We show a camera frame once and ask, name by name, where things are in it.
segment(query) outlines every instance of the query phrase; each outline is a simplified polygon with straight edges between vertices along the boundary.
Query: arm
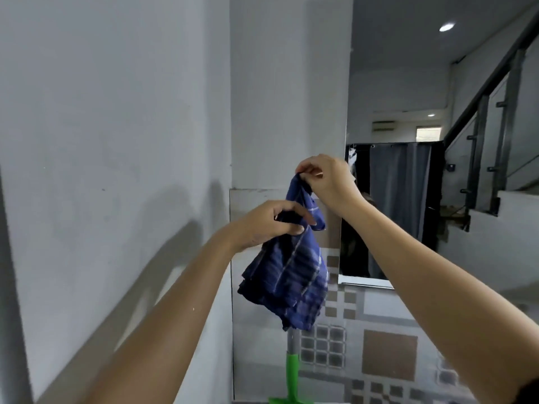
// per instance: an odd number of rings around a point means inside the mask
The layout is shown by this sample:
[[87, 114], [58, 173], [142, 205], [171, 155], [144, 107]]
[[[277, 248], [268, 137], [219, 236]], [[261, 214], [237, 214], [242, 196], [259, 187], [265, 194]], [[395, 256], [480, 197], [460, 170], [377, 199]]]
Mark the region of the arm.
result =
[[359, 233], [414, 318], [480, 402], [513, 402], [521, 387], [539, 377], [539, 326], [524, 313], [367, 203], [344, 161], [318, 155], [296, 171]]
[[294, 210], [316, 224], [297, 203], [267, 201], [216, 232], [113, 355], [83, 403], [172, 403], [233, 255], [278, 235], [303, 231], [300, 225], [275, 221], [282, 210]]

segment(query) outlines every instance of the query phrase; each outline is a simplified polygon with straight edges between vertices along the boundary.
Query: tiled wall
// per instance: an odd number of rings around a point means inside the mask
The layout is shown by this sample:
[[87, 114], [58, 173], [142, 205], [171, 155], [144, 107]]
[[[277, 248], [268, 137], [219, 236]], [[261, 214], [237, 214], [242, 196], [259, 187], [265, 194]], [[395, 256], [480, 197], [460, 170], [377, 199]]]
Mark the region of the tiled wall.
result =
[[[285, 190], [231, 190], [231, 219]], [[316, 233], [329, 291], [316, 326], [301, 338], [300, 397], [355, 404], [470, 404], [468, 388], [389, 290], [338, 285], [340, 221], [320, 204], [328, 229]], [[287, 336], [280, 319], [237, 293], [260, 247], [232, 260], [236, 400], [286, 396]]]

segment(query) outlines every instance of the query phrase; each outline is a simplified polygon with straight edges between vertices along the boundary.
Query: window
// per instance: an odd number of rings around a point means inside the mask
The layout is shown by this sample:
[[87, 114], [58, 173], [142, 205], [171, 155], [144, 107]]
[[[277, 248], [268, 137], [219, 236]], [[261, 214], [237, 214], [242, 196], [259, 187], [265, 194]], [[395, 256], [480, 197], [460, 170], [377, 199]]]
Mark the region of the window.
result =
[[436, 142], [440, 140], [441, 127], [419, 127], [415, 134], [416, 142]]

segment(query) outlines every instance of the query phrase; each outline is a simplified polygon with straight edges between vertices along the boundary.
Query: green mop handle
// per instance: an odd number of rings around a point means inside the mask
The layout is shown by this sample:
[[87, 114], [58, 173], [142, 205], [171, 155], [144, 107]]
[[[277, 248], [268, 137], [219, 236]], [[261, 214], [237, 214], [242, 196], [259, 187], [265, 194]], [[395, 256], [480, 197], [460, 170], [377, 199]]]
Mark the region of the green mop handle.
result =
[[286, 387], [288, 400], [298, 401], [298, 376], [300, 370], [300, 339], [301, 331], [288, 329], [288, 347], [286, 352]]

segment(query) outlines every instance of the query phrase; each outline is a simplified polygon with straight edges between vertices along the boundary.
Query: person's right hand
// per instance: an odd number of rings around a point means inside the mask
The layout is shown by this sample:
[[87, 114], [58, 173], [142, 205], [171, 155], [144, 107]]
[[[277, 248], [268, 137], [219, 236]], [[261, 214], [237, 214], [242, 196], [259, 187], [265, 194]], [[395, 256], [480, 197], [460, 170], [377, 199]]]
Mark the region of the person's right hand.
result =
[[296, 173], [334, 213], [344, 217], [353, 202], [365, 201], [357, 189], [348, 164], [328, 155], [316, 155], [300, 162]]

